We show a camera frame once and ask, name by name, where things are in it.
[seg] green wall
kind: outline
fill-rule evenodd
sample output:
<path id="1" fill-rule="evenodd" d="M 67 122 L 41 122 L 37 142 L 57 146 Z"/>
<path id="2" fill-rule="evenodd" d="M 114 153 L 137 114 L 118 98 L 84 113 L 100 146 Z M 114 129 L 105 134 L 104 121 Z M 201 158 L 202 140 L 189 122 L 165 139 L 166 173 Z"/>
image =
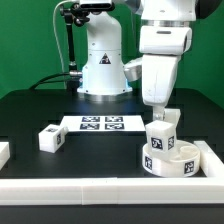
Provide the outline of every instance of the green wall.
<path id="1" fill-rule="evenodd" d="M 58 2 L 20 0 L 5 1 L 1 5 L 0 97 L 13 90 L 27 89 L 41 78 L 61 72 L 52 27 L 52 14 Z M 126 63 L 140 55 L 135 44 L 140 19 L 132 17 L 125 6 L 118 6 L 111 14 L 123 27 L 123 62 Z M 206 20 L 193 23 L 192 49 L 182 57 L 176 86 L 197 89 L 224 108 L 223 19 L 224 3 Z M 57 28 L 67 60 L 65 26 L 59 15 Z M 86 62 L 85 28 L 75 28 L 74 34 L 77 63 L 81 68 Z M 63 88 L 63 84 L 41 88 Z"/>

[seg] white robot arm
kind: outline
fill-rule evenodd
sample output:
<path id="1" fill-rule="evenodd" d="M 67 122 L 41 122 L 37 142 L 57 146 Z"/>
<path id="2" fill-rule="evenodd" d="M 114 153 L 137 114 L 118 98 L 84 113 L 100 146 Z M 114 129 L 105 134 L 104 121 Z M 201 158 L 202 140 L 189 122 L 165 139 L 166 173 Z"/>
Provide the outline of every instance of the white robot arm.
<path id="1" fill-rule="evenodd" d="M 196 20 L 197 0 L 115 0 L 141 14 L 140 49 L 142 60 L 125 66 L 129 81 L 139 78 L 142 64 L 142 96 L 153 106 L 153 119 L 164 120 L 164 108 L 176 81 L 181 55 L 191 46 L 189 22 Z"/>

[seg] black table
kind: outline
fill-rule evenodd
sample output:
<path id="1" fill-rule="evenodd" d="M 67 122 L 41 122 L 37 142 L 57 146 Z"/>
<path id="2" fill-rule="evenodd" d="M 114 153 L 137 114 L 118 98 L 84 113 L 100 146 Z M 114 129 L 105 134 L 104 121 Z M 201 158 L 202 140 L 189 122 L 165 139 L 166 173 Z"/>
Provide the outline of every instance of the black table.
<path id="1" fill-rule="evenodd" d="M 175 89 L 168 108 L 181 109 L 178 139 L 205 140 L 224 159 L 222 108 L 189 89 Z M 48 124 L 60 124 L 63 116 L 111 114 L 141 115 L 145 124 L 152 119 L 151 107 L 142 103 L 137 91 L 123 101 L 103 104 L 81 100 L 64 90 L 9 93 L 0 100 L 0 141 L 10 142 L 11 158 L 1 170 L 0 178 L 154 177 L 141 166 L 141 149 L 146 143 L 144 132 L 69 133 L 55 154 L 39 151 L 38 133 Z M 195 176 L 203 175 L 200 171 Z M 4 223 L 30 223 L 31 216 L 35 217 L 32 223 L 72 223 L 71 220 L 74 223 L 156 223 L 156 220 L 211 223 L 213 219 L 222 223 L 223 208 L 223 205 L 2 206 L 0 216 Z"/>

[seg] white cube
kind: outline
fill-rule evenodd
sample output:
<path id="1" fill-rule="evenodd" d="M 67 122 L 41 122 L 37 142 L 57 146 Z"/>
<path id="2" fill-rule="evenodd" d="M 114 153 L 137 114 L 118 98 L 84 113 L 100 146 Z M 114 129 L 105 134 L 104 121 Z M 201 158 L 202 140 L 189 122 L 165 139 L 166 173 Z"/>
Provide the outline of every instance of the white cube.
<path id="1" fill-rule="evenodd" d="M 0 169 L 6 164 L 10 158 L 9 143 L 0 142 Z"/>
<path id="2" fill-rule="evenodd" d="M 156 120 L 145 127 L 153 157 L 169 161 L 178 154 L 174 124 Z"/>
<path id="3" fill-rule="evenodd" d="M 55 153 L 65 142 L 64 127 L 50 124 L 39 133 L 39 147 L 41 151 Z"/>

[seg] stacked blocks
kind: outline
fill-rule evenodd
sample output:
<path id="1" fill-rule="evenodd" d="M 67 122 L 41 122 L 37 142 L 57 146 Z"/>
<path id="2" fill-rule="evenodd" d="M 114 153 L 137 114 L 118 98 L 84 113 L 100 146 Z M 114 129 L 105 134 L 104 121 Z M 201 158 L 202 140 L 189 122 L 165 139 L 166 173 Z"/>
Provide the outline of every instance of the stacked blocks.
<path id="1" fill-rule="evenodd" d="M 154 121 L 145 127 L 147 141 L 149 148 L 152 149 L 153 157 L 169 161 L 178 154 L 174 124 L 164 121 Z"/>

